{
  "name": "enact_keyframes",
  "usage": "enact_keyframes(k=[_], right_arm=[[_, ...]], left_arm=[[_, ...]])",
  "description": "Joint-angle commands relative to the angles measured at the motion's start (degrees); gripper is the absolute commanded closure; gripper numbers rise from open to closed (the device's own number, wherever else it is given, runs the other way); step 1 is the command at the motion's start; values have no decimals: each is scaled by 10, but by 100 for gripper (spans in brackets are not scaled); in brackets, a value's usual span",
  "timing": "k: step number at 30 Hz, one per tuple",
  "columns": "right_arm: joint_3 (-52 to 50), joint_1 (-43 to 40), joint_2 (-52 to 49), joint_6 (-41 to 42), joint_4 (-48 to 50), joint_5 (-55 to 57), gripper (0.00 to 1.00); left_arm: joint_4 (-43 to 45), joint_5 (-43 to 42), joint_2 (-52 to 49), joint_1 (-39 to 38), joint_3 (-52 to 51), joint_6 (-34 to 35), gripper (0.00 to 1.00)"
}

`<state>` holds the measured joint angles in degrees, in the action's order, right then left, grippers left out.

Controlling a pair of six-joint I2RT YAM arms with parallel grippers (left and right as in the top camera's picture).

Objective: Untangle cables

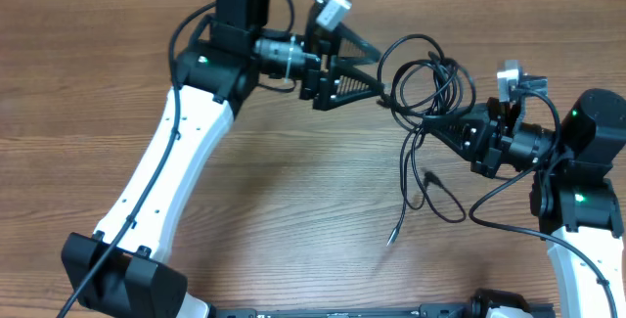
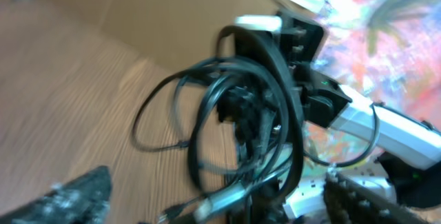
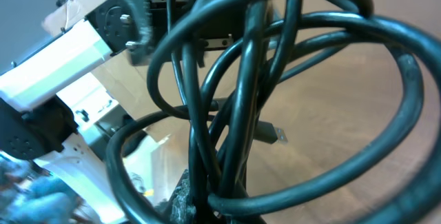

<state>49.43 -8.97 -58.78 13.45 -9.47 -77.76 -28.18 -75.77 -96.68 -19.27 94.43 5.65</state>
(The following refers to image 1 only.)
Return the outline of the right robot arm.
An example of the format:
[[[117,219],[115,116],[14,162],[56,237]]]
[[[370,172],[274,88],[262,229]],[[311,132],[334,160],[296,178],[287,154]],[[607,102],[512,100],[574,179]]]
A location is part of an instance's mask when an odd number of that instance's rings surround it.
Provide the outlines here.
[[[625,227],[607,175],[625,146],[625,100],[589,89],[554,129],[545,129],[524,122],[528,98],[551,103],[540,92],[520,89],[459,115],[429,117],[425,130],[469,161],[475,173],[493,178],[506,164],[519,178],[532,175],[530,211],[538,229],[474,221],[547,243],[563,315],[622,317]]]

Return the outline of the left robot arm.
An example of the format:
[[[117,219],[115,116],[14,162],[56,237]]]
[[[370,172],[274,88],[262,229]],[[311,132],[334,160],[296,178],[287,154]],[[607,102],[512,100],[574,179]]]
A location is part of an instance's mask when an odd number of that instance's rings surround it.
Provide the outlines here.
[[[300,34],[268,27],[270,0],[213,0],[182,21],[191,35],[185,48],[168,47],[171,87],[154,137],[93,233],[64,244],[69,304],[111,317],[215,315],[168,264],[182,213],[261,76],[283,79],[318,111],[380,93],[364,72],[380,52],[345,25],[351,7],[312,0]]]

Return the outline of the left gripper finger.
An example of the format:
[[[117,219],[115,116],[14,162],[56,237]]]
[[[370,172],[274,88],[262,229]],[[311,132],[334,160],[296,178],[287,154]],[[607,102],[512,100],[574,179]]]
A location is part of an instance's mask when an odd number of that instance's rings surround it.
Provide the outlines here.
[[[384,85],[346,60],[332,59],[332,102],[352,103],[380,96]]]
[[[337,55],[351,62],[378,62],[380,51],[343,23],[335,29],[339,37]]]

